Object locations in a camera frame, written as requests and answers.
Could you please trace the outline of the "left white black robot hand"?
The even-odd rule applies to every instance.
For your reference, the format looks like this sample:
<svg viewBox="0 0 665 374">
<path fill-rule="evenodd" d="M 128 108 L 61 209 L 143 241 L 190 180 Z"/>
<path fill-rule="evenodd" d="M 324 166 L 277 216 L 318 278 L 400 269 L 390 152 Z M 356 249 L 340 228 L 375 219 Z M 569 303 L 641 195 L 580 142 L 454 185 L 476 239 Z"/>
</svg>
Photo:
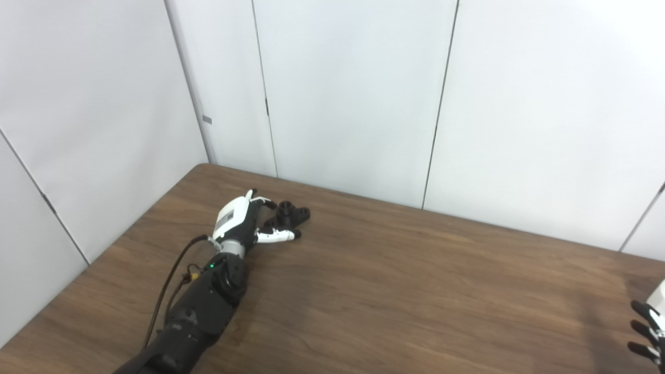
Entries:
<svg viewBox="0 0 665 374">
<path fill-rule="evenodd" d="M 255 198 L 256 189 L 227 203 L 218 214 L 218 220 L 212 234 L 212 241 L 218 244 L 235 240 L 245 249 L 256 244 L 279 243 L 296 240 L 301 232 L 290 228 L 259 228 L 257 225 L 262 207 L 277 209 L 277 204 L 261 196 Z"/>
</svg>

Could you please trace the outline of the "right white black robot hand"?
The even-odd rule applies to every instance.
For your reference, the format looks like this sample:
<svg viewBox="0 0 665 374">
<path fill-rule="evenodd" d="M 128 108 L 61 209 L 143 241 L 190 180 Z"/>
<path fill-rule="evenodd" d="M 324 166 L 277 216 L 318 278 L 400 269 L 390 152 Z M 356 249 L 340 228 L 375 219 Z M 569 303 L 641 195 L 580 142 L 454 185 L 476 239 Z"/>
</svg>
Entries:
<svg viewBox="0 0 665 374">
<path fill-rule="evenodd" d="M 630 307 L 641 318 L 648 322 L 647 325 L 637 320 L 630 322 L 630 327 L 639 335 L 650 341 L 650 345 L 642 345 L 629 341 L 627 348 L 641 357 L 653 362 L 658 367 L 660 373 L 664 373 L 664 318 L 663 314 L 658 312 L 648 303 L 642 303 L 638 300 L 632 300 Z"/>
</svg>

